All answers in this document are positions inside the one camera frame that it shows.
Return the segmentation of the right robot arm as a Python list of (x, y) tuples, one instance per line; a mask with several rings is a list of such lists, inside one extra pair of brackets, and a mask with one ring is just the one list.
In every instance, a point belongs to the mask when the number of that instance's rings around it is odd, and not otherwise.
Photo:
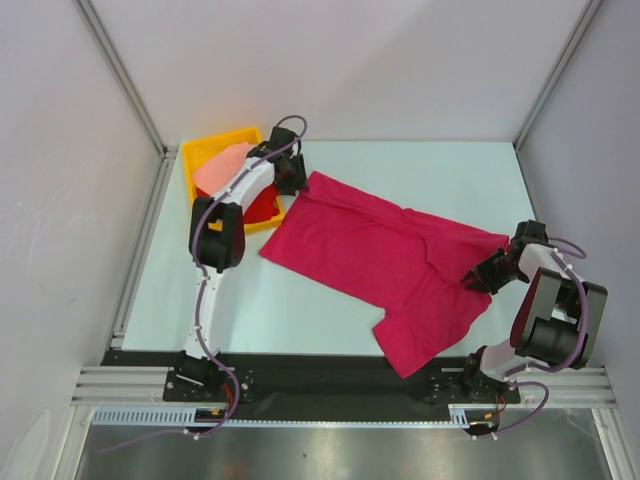
[(534, 220), (518, 224), (508, 245), (472, 268), (462, 280), (467, 290), (495, 295), (519, 280), (528, 290), (509, 337), (469, 355), (458, 385), (473, 403), (502, 395), (520, 373), (580, 370), (591, 357), (608, 299), (607, 289), (577, 274), (566, 260), (584, 259), (573, 243), (547, 235)]

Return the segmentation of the magenta t shirt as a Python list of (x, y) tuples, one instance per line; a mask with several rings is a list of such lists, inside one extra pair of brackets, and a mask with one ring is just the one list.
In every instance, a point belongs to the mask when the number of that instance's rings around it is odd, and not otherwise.
[(320, 172), (262, 247), (266, 260), (383, 309), (373, 335), (408, 378), (461, 341), (491, 304), (464, 287), (509, 238), (402, 208)]

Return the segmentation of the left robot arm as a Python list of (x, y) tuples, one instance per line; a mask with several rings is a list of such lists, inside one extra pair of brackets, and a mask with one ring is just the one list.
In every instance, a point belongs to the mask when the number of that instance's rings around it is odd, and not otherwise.
[(278, 194), (289, 196), (308, 188), (303, 136), (303, 132), (296, 133), (278, 123), (267, 140), (230, 147), (244, 150), (233, 174), (224, 174), (221, 162), (208, 161), (192, 177), (194, 186), (205, 193), (192, 202), (188, 243), (202, 279), (194, 306), (194, 326), (174, 371), (199, 399), (214, 397), (228, 372), (216, 358), (210, 337), (223, 287), (244, 256), (246, 210), (270, 186)]

